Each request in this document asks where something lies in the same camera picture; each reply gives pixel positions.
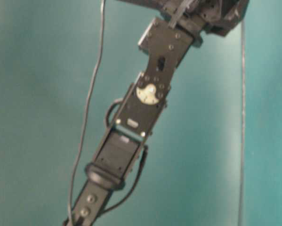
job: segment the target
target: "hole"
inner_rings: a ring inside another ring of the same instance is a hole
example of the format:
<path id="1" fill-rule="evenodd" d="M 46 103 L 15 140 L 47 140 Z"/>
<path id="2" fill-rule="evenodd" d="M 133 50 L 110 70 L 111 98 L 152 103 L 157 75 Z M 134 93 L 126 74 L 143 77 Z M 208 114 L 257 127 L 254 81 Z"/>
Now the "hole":
<path id="1" fill-rule="evenodd" d="M 162 72 L 164 70 L 165 61 L 166 61 L 166 58 L 163 56 L 158 59 L 158 65 L 156 67 L 157 72 Z"/>

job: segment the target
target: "bolt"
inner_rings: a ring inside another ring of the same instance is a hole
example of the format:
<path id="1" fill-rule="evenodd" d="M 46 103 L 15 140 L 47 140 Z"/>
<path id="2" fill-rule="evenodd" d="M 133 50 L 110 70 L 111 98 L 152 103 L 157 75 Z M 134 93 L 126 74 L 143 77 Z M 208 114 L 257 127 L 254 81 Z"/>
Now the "bolt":
<path id="1" fill-rule="evenodd" d="M 84 207 L 84 208 L 80 211 L 80 214 L 81 214 L 81 216 L 84 217 L 84 218 L 87 217 L 87 216 L 90 214 L 89 208 Z"/>
<path id="2" fill-rule="evenodd" d="M 87 198 L 86 198 L 86 200 L 88 201 L 88 203 L 95 203 L 96 202 L 96 200 L 97 200 L 97 197 L 94 195 L 94 194 L 90 194 Z"/>
<path id="3" fill-rule="evenodd" d="M 175 34 L 175 38 L 176 38 L 176 39 L 180 39 L 180 37 L 181 37 L 181 36 L 180 36 L 180 33 L 176 33 L 176 34 Z"/>
<path id="4" fill-rule="evenodd" d="M 174 45 L 169 45 L 169 50 L 170 51 L 174 50 Z"/>

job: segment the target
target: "green background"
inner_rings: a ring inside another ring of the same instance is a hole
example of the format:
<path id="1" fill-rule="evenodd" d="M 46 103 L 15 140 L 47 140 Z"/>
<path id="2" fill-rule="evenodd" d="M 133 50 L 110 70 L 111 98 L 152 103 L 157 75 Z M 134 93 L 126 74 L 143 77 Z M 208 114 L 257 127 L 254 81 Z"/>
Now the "green background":
<path id="1" fill-rule="evenodd" d="M 97 59 L 98 0 L 0 0 L 0 226 L 59 226 Z M 75 196 L 104 133 L 104 114 L 148 57 L 137 41 L 157 12 L 108 0 L 104 55 Z M 244 225 L 282 226 L 282 3 L 247 14 Z M 140 183 L 96 226 L 237 225 L 241 31 L 203 35 L 177 69 L 149 139 Z M 114 194 L 119 200 L 130 188 Z"/>

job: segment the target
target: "white servo horn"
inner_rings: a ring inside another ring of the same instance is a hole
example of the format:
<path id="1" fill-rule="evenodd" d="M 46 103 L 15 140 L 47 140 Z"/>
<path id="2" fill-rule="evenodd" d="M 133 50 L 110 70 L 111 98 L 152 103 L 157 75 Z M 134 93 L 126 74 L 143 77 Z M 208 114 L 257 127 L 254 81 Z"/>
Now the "white servo horn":
<path id="1" fill-rule="evenodd" d="M 156 86 L 148 84 L 144 89 L 137 87 L 137 97 L 146 105 L 155 105 L 159 102 L 159 99 L 155 97 Z"/>

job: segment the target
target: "screw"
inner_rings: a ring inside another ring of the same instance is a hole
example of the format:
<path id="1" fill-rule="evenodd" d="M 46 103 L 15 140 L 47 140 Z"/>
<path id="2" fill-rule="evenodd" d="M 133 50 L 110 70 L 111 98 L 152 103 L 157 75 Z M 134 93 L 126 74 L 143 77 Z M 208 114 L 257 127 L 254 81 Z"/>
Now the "screw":
<path id="1" fill-rule="evenodd" d="M 84 217 L 84 218 L 87 217 L 87 216 L 90 214 L 89 208 L 84 207 L 84 208 L 80 211 L 80 214 L 81 214 L 81 216 Z"/>
<path id="2" fill-rule="evenodd" d="M 169 50 L 170 51 L 174 50 L 174 45 L 169 45 Z"/>
<path id="3" fill-rule="evenodd" d="M 175 34 L 175 38 L 176 38 L 176 39 L 180 39 L 180 37 L 181 37 L 181 36 L 180 36 L 180 33 L 176 33 L 176 34 Z"/>
<path id="4" fill-rule="evenodd" d="M 161 93 L 161 92 L 158 93 L 158 98 L 159 98 L 159 99 L 163 98 L 163 96 L 164 96 L 163 93 Z"/>
<path id="5" fill-rule="evenodd" d="M 138 81 L 137 84 L 138 84 L 138 86 L 142 86 L 143 82 L 142 81 Z"/>
<path id="6" fill-rule="evenodd" d="M 88 203 L 95 203 L 96 202 L 96 200 L 97 200 L 97 197 L 95 196 L 95 195 L 93 195 L 93 194 L 90 194 L 87 198 L 86 198 L 86 200 L 88 201 Z"/>

